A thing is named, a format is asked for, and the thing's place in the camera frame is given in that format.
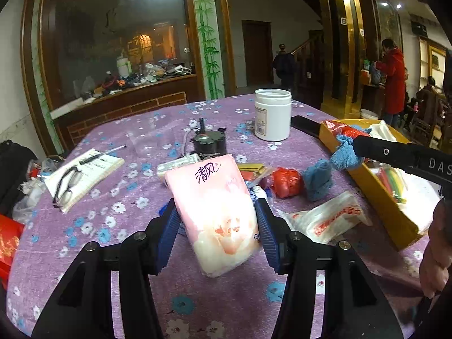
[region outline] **black smartphone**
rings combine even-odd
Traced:
[[[290,126],[294,129],[306,132],[315,138],[319,138],[320,123],[310,120],[303,116],[293,116],[290,119]]]

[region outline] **black hair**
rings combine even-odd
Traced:
[[[383,47],[388,48],[388,49],[393,49],[396,47],[396,44],[394,43],[394,41],[391,38],[383,39],[381,44],[383,45]]]

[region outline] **white bucket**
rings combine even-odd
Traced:
[[[378,115],[371,110],[361,110],[361,118],[364,120],[378,120]]]
[[[255,91],[255,134],[266,141],[281,141],[289,137],[292,94],[282,89]]]

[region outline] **table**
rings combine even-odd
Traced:
[[[292,115],[315,121],[331,116],[292,101]],[[90,149],[108,149],[127,144],[118,156],[125,164],[93,188],[68,214],[54,209],[46,193],[33,212],[17,250],[8,284],[7,315],[23,332],[30,334],[41,310],[80,249],[89,241],[102,246],[123,241],[143,230],[158,210],[171,198],[170,191],[155,175],[157,165],[176,158],[186,132],[206,119],[207,129],[226,127],[227,148],[237,162],[257,162],[305,170],[329,152],[309,135],[291,129],[282,142],[268,143],[254,135],[254,96],[190,103],[135,115],[103,124],[92,130],[69,159]],[[139,158],[126,136],[127,128],[140,128],[154,118],[161,129],[156,137],[161,148],[147,158]],[[275,200],[275,209],[284,212],[309,210],[350,190],[374,226],[363,224],[344,237],[352,243],[375,274],[399,317],[405,336],[413,330],[403,313],[421,297],[419,263],[427,237],[398,253],[395,251],[375,211],[360,194],[346,172],[333,172],[334,186],[328,196],[308,202],[304,196]],[[317,277],[318,306],[312,337],[321,333],[324,276]],[[164,334],[169,339],[186,338],[270,338],[286,281],[267,264],[260,250],[243,265],[218,278],[200,273],[186,237],[178,235],[168,266],[150,277],[151,288]],[[118,275],[112,278],[112,306],[115,335],[123,338],[118,293]]]

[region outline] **yellow cardboard box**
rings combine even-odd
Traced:
[[[380,122],[378,120],[354,119],[336,121],[347,125],[359,125],[363,129]],[[398,142],[405,144],[409,142],[407,138],[392,127],[389,127],[389,129]],[[330,152],[335,152],[339,142],[324,124],[320,126],[319,138]],[[410,246],[423,236],[417,225],[408,219],[408,217],[399,209],[392,196],[386,191],[378,177],[370,171],[367,165],[362,164],[358,168],[348,170],[347,172],[349,172],[350,176],[352,176],[377,211],[397,250],[402,250]]]

